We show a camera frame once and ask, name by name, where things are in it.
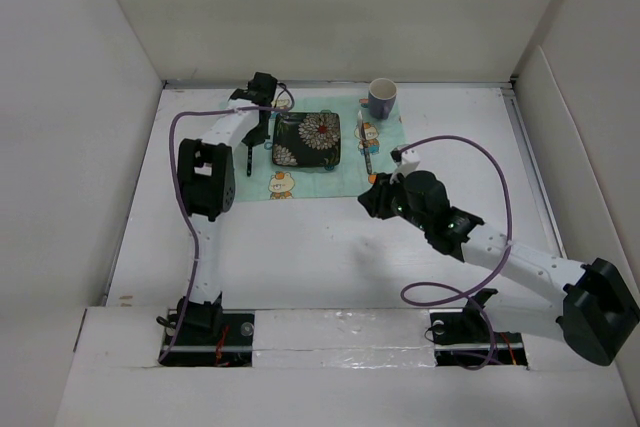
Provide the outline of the green cartoon print cloth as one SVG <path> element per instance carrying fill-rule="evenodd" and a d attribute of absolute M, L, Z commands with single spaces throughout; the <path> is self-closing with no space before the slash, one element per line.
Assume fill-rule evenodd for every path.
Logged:
<path fill-rule="evenodd" d="M 356 197 L 368 190 L 378 173 L 395 169 L 390 152 L 407 142 L 402 116 L 393 108 L 387 120 L 373 118 L 367 100 L 358 96 L 308 97 L 295 102 L 289 112 L 337 113 L 341 122 L 341 161 L 333 170 L 323 168 L 280 167 L 272 163 L 275 117 L 269 119 L 267 140 L 253 148 L 253 173 L 246 176 L 247 149 L 234 155 L 236 166 L 236 200 L 266 200 Z M 373 174 L 368 175 L 357 132 L 357 113 L 361 111 L 366 129 Z"/>

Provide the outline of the silver fork with patterned handle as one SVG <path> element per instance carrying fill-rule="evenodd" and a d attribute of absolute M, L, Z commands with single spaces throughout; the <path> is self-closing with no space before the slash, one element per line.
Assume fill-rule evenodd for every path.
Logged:
<path fill-rule="evenodd" d="M 253 173 L 253 145 L 247 144 L 247 162 L 246 162 L 246 176 L 250 178 Z"/>

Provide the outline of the black floral rectangular plate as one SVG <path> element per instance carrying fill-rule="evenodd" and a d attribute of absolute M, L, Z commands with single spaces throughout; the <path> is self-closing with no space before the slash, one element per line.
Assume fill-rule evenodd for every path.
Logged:
<path fill-rule="evenodd" d="M 280 167 L 333 170 L 341 161 L 341 144 L 337 113 L 278 114 L 274 122 L 272 163 Z"/>

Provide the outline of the knife with patterned handle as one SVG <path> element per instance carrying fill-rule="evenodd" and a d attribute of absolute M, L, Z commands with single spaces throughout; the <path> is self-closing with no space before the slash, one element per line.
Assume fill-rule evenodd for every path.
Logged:
<path fill-rule="evenodd" d="M 359 111 L 357 113 L 357 132 L 359 136 L 360 143 L 362 144 L 362 155 L 364 157 L 365 167 L 368 175 L 373 174 L 373 168 L 371 163 L 371 156 L 369 152 L 368 140 L 366 137 L 366 129 L 364 126 L 364 119 L 362 116 L 362 112 Z"/>

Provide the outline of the purple cup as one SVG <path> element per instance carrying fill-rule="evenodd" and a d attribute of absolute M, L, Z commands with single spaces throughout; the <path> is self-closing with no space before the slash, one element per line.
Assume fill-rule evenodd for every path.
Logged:
<path fill-rule="evenodd" d="M 379 120 L 387 120 L 394 108 L 397 97 L 396 84 L 387 78 L 378 78 L 369 84 L 368 109 L 370 115 Z"/>

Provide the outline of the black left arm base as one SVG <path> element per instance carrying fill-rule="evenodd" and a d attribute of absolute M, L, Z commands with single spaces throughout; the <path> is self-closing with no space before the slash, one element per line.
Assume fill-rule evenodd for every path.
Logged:
<path fill-rule="evenodd" d="M 178 313 L 172 311 L 167 318 L 158 316 L 156 322 L 163 327 L 163 340 L 159 364 L 166 367 L 251 367 L 255 313 L 250 311 L 226 311 L 221 317 L 221 327 L 216 333 L 198 331 L 183 324 L 174 346 L 171 344 Z"/>

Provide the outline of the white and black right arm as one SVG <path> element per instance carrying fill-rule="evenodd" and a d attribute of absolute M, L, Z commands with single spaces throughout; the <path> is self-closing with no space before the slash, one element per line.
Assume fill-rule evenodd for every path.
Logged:
<path fill-rule="evenodd" d="M 608 366 L 639 324 L 639 307 L 615 265 L 601 258 L 567 260 L 508 240 L 480 217 L 451 206 L 431 172 L 380 174 L 358 201 L 370 217 L 402 218 L 437 252 L 498 269 L 544 301 L 538 305 L 484 286 L 464 307 L 432 313 L 438 345 L 488 344 L 496 331 L 528 333 L 562 341 L 584 360 Z"/>

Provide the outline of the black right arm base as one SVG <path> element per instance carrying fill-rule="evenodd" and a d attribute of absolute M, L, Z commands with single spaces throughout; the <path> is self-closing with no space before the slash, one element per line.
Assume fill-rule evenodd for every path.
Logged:
<path fill-rule="evenodd" d="M 487 367 L 528 366 L 522 335 L 494 331 L 490 343 L 486 321 L 471 301 L 461 308 L 431 310 L 429 318 L 424 337 L 434 345 L 437 367 L 475 370 L 486 359 Z"/>

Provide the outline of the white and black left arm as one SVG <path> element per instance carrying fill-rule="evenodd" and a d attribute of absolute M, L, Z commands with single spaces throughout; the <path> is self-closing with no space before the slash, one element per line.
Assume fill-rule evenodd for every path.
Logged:
<path fill-rule="evenodd" d="M 247 86 L 233 91 L 220 111 L 211 111 L 212 127 L 196 139 L 183 139 L 170 155 L 174 186 L 194 242 L 187 293 L 178 306 L 178 323 L 201 343 L 222 334 L 222 280 L 219 244 L 221 216 L 233 205 L 236 183 L 233 154 L 264 142 L 278 81 L 257 72 Z"/>

